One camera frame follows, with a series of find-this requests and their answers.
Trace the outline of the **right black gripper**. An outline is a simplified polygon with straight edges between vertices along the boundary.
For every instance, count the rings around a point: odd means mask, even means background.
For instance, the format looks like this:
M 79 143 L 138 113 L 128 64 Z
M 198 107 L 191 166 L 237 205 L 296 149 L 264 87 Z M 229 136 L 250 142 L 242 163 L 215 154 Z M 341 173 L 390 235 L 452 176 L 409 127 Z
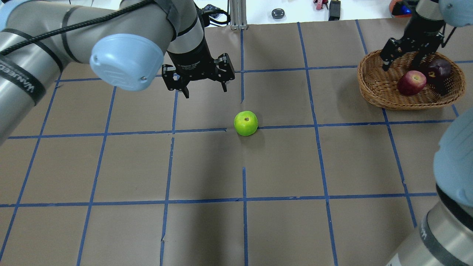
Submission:
M 388 71 L 395 59 L 416 51 L 408 70 L 419 71 L 421 62 L 442 46 L 444 34 L 441 29 L 444 26 L 444 20 L 425 18 L 414 11 L 404 30 L 404 38 L 388 39 L 381 50 L 382 69 Z

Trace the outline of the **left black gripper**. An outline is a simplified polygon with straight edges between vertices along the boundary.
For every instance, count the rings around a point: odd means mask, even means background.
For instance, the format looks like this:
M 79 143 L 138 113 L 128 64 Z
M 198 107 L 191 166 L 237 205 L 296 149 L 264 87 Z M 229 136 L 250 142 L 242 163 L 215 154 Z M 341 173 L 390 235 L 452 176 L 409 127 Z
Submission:
M 168 47 L 174 66 L 162 65 L 162 78 L 169 91 L 179 91 L 189 98 L 187 85 L 190 81 L 210 79 L 219 82 L 223 92 L 227 83 L 235 79 L 235 70 L 228 53 L 213 59 L 205 37 L 176 39 Z

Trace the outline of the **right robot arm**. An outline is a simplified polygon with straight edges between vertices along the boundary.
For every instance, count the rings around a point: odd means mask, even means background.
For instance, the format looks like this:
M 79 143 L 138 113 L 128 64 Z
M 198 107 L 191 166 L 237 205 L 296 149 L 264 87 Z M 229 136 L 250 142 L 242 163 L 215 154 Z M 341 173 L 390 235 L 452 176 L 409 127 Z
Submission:
M 395 59 L 417 52 L 419 66 L 443 43 L 444 25 L 472 24 L 471 0 L 420 0 L 402 38 L 391 38 L 380 52 L 383 70 Z M 472 110 L 451 123 L 434 155 L 439 201 L 387 259 L 387 266 L 472 265 Z

